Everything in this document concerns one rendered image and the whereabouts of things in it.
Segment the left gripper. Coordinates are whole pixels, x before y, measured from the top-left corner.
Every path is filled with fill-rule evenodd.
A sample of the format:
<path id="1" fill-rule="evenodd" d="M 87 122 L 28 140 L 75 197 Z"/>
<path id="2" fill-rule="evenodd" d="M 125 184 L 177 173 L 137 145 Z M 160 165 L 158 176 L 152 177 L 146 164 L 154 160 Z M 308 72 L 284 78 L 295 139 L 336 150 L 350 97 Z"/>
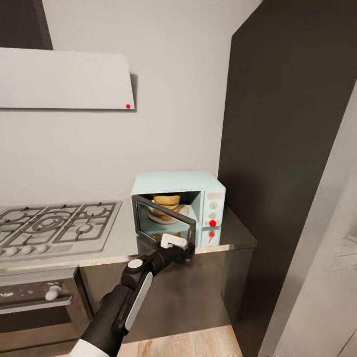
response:
<path id="1" fill-rule="evenodd" d="M 165 269 L 170 263 L 175 262 L 177 264 L 183 264 L 186 259 L 189 259 L 192 253 L 195 250 L 195 245 L 187 249 L 183 249 L 183 247 L 173 245 L 173 247 L 164 248 L 161 247 L 161 242 L 158 242 L 158 247 L 155 253 L 159 254 L 162 257 Z"/>

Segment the popcorn bag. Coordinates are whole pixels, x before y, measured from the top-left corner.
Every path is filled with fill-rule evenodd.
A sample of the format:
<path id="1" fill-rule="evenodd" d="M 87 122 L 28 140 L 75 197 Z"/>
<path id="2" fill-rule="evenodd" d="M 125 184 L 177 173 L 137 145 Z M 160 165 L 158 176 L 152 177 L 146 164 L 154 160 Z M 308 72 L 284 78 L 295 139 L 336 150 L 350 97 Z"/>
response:
<path id="1" fill-rule="evenodd" d="M 179 212 L 179 201 L 182 192 L 167 192 L 167 193 L 151 193 L 149 201 L 155 202 L 158 205 L 166 207 L 172 211 Z"/>

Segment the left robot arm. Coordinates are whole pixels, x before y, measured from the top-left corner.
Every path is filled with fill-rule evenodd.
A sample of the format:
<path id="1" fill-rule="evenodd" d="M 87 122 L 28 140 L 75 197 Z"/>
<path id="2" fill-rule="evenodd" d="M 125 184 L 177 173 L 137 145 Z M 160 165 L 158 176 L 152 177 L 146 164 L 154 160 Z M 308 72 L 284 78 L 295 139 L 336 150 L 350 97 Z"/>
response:
<path id="1" fill-rule="evenodd" d="M 123 336 L 127 336 L 145 296 L 159 272 L 170 263 L 183 264 L 195 250 L 187 240 L 164 233 L 155 253 L 129 261 L 120 285 L 98 304 L 95 318 L 68 357 L 117 357 Z"/>

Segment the microwave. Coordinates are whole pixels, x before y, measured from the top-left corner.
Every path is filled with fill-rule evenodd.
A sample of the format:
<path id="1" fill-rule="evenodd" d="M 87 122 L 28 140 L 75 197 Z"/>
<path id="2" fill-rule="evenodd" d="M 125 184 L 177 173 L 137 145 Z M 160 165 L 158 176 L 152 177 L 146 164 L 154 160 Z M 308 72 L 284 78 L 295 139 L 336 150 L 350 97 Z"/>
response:
<path id="1" fill-rule="evenodd" d="M 149 201 L 151 193 L 182 192 L 179 212 Z M 220 226 L 226 187 L 208 170 L 142 172 L 130 193 L 135 232 L 158 247 L 164 233 L 195 245 L 196 228 Z M 183 263 L 194 266 L 194 254 Z"/>

